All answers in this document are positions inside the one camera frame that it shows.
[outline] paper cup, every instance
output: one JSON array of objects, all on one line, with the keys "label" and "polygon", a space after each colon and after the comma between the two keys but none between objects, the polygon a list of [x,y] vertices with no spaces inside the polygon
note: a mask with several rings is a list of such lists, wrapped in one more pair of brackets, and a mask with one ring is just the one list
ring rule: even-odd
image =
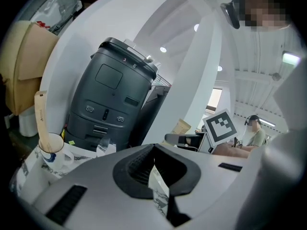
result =
[{"label": "paper cup", "polygon": [[58,134],[49,133],[49,139],[52,151],[54,151],[52,153],[44,151],[42,149],[41,141],[38,141],[38,146],[45,163],[55,171],[60,170],[63,165],[71,165],[74,160],[74,155],[64,147],[62,137]]}]

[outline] cardboard box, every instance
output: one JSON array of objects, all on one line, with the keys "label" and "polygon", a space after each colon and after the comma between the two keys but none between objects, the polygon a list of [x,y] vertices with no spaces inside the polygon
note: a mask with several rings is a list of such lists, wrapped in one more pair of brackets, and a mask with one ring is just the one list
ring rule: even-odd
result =
[{"label": "cardboard box", "polygon": [[[173,128],[171,134],[183,135],[183,134],[186,134],[190,129],[191,129],[191,125],[189,125],[187,122],[185,122],[184,120],[180,118],[176,126]],[[165,140],[163,140],[162,143],[160,143],[160,145],[173,146],[173,144],[169,144]]]},{"label": "cardboard box", "polygon": [[15,22],[0,50],[5,102],[15,115],[34,105],[49,56],[58,37],[29,21]]}]

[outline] headphones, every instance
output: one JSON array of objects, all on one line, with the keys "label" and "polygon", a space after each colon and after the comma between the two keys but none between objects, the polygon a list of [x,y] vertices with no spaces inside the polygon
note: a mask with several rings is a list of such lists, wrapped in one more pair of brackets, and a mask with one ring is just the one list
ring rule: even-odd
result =
[{"label": "headphones", "polygon": [[[251,116],[248,116],[248,117],[246,118],[244,125],[247,125],[247,124],[249,123],[248,119],[249,119]],[[261,125],[261,122],[260,122],[260,120],[259,120],[259,117],[258,117],[258,119],[256,119],[255,121],[257,121],[257,122]]]},{"label": "headphones", "polygon": [[247,124],[249,123],[248,119],[249,119],[251,116],[249,116],[249,117],[246,118],[244,125],[247,125]]},{"label": "headphones", "polygon": [[235,29],[240,28],[240,10],[244,11],[244,4],[240,4],[240,0],[232,0],[229,3],[222,3],[221,9],[228,23]]}]

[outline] wooden stick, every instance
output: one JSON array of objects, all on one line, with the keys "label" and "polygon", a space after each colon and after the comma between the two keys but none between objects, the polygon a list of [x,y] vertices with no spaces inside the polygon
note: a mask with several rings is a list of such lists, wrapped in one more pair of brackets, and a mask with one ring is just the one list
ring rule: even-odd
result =
[{"label": "wooden stick", "polygon": [[52,147],[50,144],[49,133],[46,126],[46,99],[47,91],[38,91],[34,96],[35,103],[35,117],[38,129],[39,140],[41,143],[41,149],[45,152],[52,153]]}]

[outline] gray plastic panel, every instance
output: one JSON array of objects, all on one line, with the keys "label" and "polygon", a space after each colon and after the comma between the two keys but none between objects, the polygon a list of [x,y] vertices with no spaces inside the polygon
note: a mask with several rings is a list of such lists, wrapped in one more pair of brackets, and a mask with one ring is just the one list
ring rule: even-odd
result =
[{"label": "gray plastic panel", "polygon": [[[178,229],[261,229],[302,179],[307,161],[306,134],[307,129],[282,134],[266,147],[253,150],[228,190]],[[180,210],[192,203],[177,202]]]},{"label": "gray plastic panel", "polygon": [[95,80],[115,90],[122,77],[123,74],[121,72],[103,64],[99,69]]},{"label": "gray plastic panel", "polygon": [[[129,197],[113,179],[115,164],[145,147],[126,149],[80,165],[43,192],[34,206],[43,214],[47,213],[72,185],[77,184],[87,187],[87,191],[65,223],[68,229],[172,229],[173,226],[155,208],[153,200]],[[210,207],[239,175],[218,165],[226,162],[244,167],[247,162],[246,159],[164,147],[194,161],[201,169],[201,178],[193,191],[176,197],[180,212],[192,218]]]}]

